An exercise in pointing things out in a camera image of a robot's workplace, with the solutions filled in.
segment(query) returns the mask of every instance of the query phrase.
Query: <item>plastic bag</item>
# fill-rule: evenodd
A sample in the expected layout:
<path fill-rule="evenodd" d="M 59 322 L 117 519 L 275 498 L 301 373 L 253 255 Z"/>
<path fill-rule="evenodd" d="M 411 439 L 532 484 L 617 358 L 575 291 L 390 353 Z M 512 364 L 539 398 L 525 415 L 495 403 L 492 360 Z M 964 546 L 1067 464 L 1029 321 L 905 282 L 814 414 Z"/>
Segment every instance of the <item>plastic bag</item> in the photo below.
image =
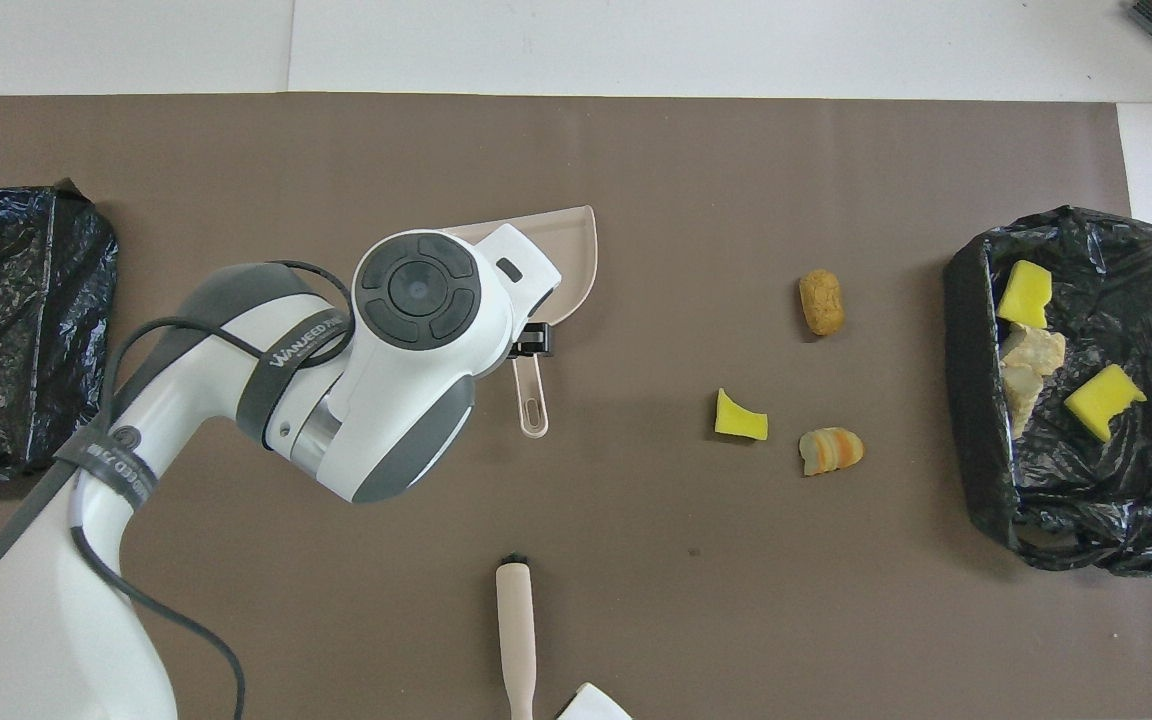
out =
<path fill-rule="evenodd" d="M 0 190 L 0 480 L 97 410 L 118 243 L 66 179 Z"/>
<path fill-rule="evenodd" d="M 1048 327 L 1068 348 L 1013 442 L 995 302 L 1021 259 L 1051 270 Z M 1152 225 L 1064 206 L 983 233 L 946 266 L 945 318 L 952 424 L 977 528 L 1034 568 L 1152 574 Z M 1064 399 L 1111 363 L 1149 400 L 1117 416 L 1101 444 Z"/>

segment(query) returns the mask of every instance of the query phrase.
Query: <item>brown table surface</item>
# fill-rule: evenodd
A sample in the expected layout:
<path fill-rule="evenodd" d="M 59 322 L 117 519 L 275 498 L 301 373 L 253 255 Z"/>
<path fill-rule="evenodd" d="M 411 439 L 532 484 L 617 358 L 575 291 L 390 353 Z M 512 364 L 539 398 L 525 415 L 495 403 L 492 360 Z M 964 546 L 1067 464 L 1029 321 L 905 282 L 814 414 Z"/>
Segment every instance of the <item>brown table surface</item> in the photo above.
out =
<path fill-rule="evenodd" d="M 0 97 L 0 185 L 67 176 L 122 241 L 114 338 L 219 266 L 348 276 L 401 229 L 598 215 L 540 441 L 506 369 L 429 478 L 350 506 L 214 420 L 132 521 L 124 574 L 233 644 L 253 720 L 507 717 L 509 551 L 535 568 L 538 717 L 584 680 L 641 719 L 1152 717 L 1152 579 L 978 533 L 942 379 L 957 247 L 1067 202 L 1128 213 L 1109 105 Z M 849 316 L 812 342 L 817 266 Z M 713 434 L 718 387 L 767 442 Z M 804 479 L 797 438 L 835 424 L 867 456 Z M 220 657 L 142 616 L 180 715 L 227 717 Z"/>

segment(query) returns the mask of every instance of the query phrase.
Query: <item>cable strap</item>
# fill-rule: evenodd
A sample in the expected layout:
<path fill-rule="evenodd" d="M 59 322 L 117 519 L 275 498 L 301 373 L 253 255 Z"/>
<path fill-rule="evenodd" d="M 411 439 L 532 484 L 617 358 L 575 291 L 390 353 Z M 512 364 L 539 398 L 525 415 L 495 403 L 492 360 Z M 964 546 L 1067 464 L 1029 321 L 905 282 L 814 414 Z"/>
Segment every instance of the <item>cable strap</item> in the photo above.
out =
<path fill-rule="evenodd" d="M 123 497 L 132 510 L 139 510 L 150 493 L 159 487 L 154 470 L 150 470 L 141 456 L 91 425 L 84 425 L 74 433 L 52 457 L 73 462 L 88 470 L 92 477 Z"/>
<path fill-rule="evenodd" d="M 291 384 L 291 376 L 326 343 L 347 332 L 348 319 L 348 314 L 334 306 L 317 311 L 270 346 L 256 362 L 256 369 L 247 378 L 243 395 L 238 397 L 238 412 L 234 420 L 247 437 L 265 446 L 265 450 L 270 450 L 265 442 L 265 427 L 270 426 L 278 401 L 282 400 L 287 386 Z"/>

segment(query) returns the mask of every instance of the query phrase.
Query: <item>white tabletop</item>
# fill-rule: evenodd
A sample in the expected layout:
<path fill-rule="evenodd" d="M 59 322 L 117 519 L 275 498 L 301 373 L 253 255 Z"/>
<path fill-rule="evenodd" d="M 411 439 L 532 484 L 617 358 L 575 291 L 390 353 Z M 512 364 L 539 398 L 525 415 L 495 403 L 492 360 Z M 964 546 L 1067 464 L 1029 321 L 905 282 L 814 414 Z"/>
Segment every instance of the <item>white tabletop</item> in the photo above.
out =
<path fill-rule="evenodd" d="M 0 0 L 0 94 L 288 90 L 1117 103 L 1152 222 L 1121 0 Z"/>

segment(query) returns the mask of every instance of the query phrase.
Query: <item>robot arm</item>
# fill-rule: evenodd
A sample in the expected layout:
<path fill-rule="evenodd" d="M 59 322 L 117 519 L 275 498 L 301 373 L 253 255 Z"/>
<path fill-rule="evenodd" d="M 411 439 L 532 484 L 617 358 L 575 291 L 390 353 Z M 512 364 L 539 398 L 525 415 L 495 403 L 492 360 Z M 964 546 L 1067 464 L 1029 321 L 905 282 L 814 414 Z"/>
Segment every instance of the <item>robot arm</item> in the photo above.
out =
<path fill-rule="evenodd" d="M 218 325 L 253 357 L 205 332 L 172 328 L 119 392 L 113 437 L 152 475 L 198 425 L 225 416 L 354 502 L 411 487 L 465 424 L 473 379 L 495 369 L 559 274 L 505 225 L 477 247 L 441 232 L 389 236 L 351 287 L 355 333 L 329 302 L 274 264 L 220 270 L 180 314 Z M 131 602 L 70 539 L 118 569 L 132 503 L 88 470 L 58 464 L 0 536 L 0 719 L 173 719 L 175 702 Z"/>

